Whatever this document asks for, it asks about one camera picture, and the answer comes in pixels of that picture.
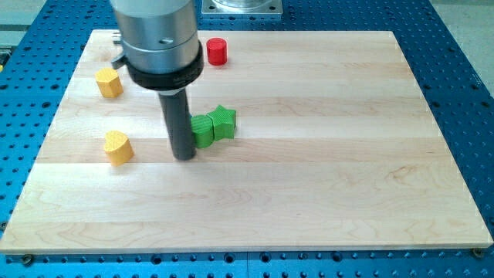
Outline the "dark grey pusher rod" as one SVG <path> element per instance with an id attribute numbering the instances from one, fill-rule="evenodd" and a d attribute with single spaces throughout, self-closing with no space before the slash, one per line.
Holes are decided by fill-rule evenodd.
<path id="1" fill-rule="evenodd" d="M 174 157 L 179 161 L 191 160 L 196 150 L 186 89 L 179 89 L 175 94 L 162 92 L 158 96 Z"/>

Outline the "black clamp ring mount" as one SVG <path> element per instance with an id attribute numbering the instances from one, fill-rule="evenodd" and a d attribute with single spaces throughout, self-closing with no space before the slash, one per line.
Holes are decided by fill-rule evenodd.
<path id="1" fill-rule="evenodd" d="M 145 73 L 130 64 L 124 52 L 111 60 L 111 66 L 117 70 L 126 66 L 130 78 L 139 86 L 156 91 L 171 91 L 185 88 L 201 75 L 204 69 L 204 53 L 201 42 L 198 42 L 198 54 L 186 67 L 171 73 Z"/>

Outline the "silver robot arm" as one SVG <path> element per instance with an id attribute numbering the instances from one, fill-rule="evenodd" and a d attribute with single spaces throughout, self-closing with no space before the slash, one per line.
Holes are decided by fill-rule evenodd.
<path id="1" fill-rule="evenodd" d="M 186 86 L 204 68 L 192 0 L 111 0 L 122 52 L 111 61 L 125 66 L 139 86 L 159 96 L 174 157 L 195 156 Z"/>

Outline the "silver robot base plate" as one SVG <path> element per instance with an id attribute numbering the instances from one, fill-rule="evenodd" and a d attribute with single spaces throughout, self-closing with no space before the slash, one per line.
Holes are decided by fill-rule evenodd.
<path id="1" fill-rule="evenodd" d="M 283 14 L 282 0 L 203 0 L 203 16 L 219 18 L 225 16 L 268 16 L 280 17 Z"/>

